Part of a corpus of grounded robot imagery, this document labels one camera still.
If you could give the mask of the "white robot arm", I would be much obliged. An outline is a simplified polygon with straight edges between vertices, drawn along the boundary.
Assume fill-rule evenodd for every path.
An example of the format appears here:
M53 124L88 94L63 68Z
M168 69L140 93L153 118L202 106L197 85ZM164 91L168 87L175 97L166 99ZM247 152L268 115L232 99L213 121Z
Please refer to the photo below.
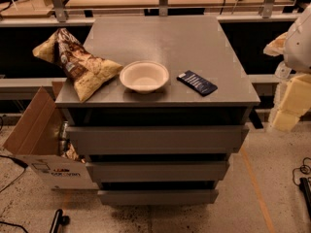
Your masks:
M272 127L289 132L311 109L311 5L263 52L270 56L282 54L285 65L296 71L272 115Z

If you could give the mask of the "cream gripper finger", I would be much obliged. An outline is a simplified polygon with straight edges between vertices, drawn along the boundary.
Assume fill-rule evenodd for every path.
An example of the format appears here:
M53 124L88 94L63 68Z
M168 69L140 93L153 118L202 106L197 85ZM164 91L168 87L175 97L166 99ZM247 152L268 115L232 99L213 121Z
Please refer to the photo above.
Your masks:
M311 109L311 75L301 74L287 82L285 93L272 120L272 126L290 132Z
M284 53L285 42L287 39L287 32L279 35L273 41L265 46L263 53L270 56L278 56Z

